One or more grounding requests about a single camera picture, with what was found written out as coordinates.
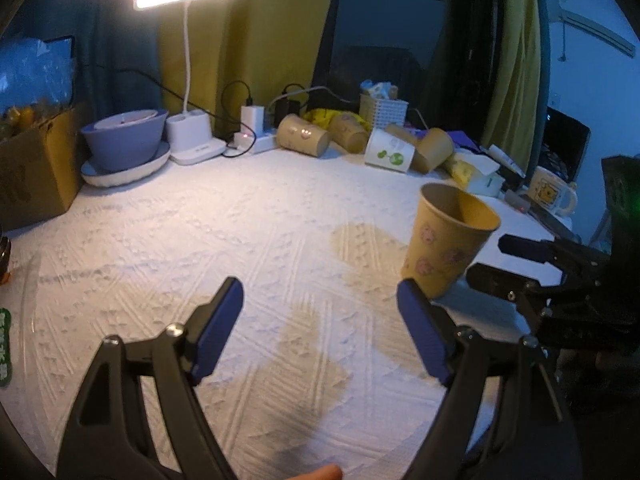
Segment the fingertip at bottom edge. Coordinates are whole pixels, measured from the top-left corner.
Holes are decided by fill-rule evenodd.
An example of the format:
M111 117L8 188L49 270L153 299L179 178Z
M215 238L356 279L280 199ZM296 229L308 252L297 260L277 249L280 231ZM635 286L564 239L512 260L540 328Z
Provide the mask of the fingertip at bottom edge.
M306 472L290 480L342 480L343 471L337 464L322 466L314 471Z

